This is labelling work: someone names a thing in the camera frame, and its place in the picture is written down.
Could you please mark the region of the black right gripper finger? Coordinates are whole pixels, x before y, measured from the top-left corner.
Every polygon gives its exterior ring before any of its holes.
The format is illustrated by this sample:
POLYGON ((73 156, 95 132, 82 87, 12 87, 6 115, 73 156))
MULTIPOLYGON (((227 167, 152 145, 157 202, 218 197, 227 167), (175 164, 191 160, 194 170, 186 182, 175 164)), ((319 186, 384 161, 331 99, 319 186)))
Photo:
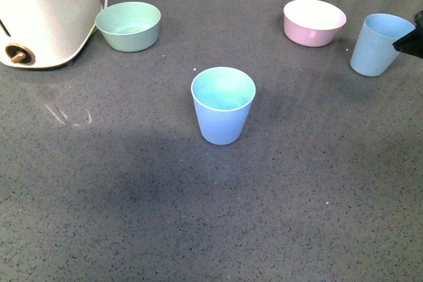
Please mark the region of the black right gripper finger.
POLYGON ((422 16, 422 11, 416 13, 416 15, 414 16, 414 21, 416 23, 415 29, 403 36, 402 38, 398 39, 397 41, 393 42, 393 47, 398 52, 423 58, 422 16))

